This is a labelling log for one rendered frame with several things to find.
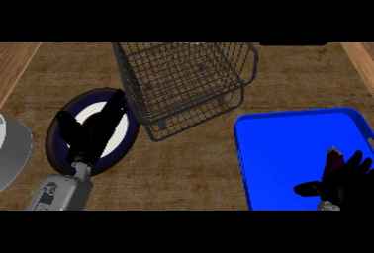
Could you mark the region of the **blue plastic tray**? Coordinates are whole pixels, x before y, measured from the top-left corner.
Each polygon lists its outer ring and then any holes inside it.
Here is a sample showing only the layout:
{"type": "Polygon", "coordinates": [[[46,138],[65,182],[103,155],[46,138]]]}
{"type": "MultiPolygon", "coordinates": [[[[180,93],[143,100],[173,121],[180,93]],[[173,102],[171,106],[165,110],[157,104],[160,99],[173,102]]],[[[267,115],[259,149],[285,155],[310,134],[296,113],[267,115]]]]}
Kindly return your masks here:
{"type": "Polygon", "coordinates": [[[254,113],[233,124],[236,156],[251,211],[313,211],[318,198],[294,186],[322,176],[327,152],[374,160],[374,129],[349,107],[254,113]]]}

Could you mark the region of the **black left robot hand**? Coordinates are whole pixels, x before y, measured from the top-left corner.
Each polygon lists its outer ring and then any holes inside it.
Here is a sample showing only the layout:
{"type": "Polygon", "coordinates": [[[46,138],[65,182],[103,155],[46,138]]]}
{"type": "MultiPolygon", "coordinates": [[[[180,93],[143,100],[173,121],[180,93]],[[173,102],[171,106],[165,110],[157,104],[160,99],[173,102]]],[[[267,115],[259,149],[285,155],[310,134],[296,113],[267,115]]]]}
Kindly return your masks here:
{"type": "Polygon", "coordinates": [[[83,125],[68,111],[59,111],[60,138],[69,146],[65,161],[92,165],[97,162],[117,125],[127,113],[124,91],[117,90],[92,122],[83,125]]]}

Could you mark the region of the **navy and white plate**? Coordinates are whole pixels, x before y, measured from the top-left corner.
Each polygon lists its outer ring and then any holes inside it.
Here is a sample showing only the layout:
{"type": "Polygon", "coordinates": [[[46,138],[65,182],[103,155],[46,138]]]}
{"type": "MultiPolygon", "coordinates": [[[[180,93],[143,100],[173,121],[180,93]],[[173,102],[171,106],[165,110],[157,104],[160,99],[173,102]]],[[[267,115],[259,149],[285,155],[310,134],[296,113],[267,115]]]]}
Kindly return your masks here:
{"type": "MultiPolygon", "coordinates": [[[[102,110],[114,93],[115,88],[89,90],[69,100],[62,110],[68,111],[75,120],[84,125],[102,110]]],[[[103,173],[124,158],[136,141],[139,127],[134,114],[131,110],[127,110],[103,149],[100,159],[90,167],[90,176],[103,173]]],[[[58,119],[53,119],[46,136],[46,156],[52,167],[63,175],[75,173],[75,169],[65,161],[68,149],[69,146],[60,138],[60,124],[58,119]]]]}

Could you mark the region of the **brown woven placemat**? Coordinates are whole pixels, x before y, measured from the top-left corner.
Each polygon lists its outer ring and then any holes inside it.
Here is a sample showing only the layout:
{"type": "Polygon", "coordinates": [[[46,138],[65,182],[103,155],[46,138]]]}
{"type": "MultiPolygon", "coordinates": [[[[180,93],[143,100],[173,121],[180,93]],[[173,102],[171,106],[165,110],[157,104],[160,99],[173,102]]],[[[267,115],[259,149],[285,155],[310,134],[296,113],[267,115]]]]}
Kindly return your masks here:
{"type": "MultiPolygon", "coordinates": [[[[374,126],[374,97],[347,46],[263,46],[259,74],[241,107],[161,142],[140,134],[120,163],[93,179],[93,210],[242,210],[233,143],[245,113],[352,107],[374,126]]],[[[0,114],[34,136],[29,162],[0,192],[0,211],[26,207],[53,174],[44,141],[55,114],[93,88],[121,85],[109,43],[0,43],[0,114]]]]}

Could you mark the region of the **dark purple eggplant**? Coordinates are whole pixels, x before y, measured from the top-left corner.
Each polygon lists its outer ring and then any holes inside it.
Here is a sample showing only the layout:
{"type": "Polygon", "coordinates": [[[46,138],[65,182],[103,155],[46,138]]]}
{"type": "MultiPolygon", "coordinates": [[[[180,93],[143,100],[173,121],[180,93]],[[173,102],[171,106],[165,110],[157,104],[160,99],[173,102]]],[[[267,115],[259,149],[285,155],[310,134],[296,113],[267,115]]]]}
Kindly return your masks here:
{"type": "Polygon", "coordinates": [[[325,181],[337,169],[344,165],[344,158],[341,152],[332,147],[327,152],[325,166],[321,180],[325,181]]]}

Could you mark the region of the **grey rounded appliance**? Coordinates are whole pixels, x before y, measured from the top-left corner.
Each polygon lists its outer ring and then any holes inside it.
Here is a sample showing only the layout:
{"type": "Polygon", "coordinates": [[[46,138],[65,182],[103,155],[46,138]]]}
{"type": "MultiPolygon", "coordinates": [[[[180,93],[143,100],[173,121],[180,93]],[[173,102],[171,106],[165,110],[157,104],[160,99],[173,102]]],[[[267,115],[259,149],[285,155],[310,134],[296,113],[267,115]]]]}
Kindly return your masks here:
{"type": "Polygon", "coordinates": [[[26,126],[0,114],[0,192],[26,166],[32,146],[34,137],[26,126]]]}

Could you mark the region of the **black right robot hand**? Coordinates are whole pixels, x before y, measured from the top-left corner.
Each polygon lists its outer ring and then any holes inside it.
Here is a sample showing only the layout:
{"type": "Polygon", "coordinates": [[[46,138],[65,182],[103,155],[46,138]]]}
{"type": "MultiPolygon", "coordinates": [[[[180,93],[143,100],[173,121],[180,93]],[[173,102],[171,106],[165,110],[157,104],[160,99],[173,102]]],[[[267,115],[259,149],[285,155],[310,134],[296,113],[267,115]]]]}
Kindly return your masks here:
{"type": "Polygon", "coordinates": [[[338,205],[340,211],[374,211],[374,169],[372,159],[362,158],[356,150],[344,165],[325,181],[315,180],[294,186],[303,197],[319,197],[338,205]]]}

